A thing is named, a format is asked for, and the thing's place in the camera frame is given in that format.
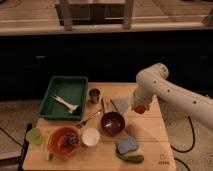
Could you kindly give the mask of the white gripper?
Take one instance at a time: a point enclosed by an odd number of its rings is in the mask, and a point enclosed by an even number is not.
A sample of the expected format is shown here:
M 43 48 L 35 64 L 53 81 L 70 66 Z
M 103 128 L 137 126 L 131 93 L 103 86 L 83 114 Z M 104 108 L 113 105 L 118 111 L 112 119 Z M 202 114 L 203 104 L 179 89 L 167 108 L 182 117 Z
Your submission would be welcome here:
M 136 88 L 133 92 L 132 97 L 132 108 L 143 106 L 146 110 L 150 109 L 150 104 L 152 103 L 153 94 L 144 88 Z

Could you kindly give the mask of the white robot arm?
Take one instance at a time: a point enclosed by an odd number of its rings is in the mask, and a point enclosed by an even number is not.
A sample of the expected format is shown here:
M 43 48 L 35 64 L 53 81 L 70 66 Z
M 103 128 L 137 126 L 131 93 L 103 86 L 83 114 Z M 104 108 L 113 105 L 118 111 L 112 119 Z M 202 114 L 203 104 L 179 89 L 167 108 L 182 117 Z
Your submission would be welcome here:
M 157 63 L 136 75 L 138 87 L 132 96 L 132 109 L 143 114 L 149 109 L 154 95 L 181 108 L 213 131 L 213 99 L 179 87 L 169 81 L 168 68 Z

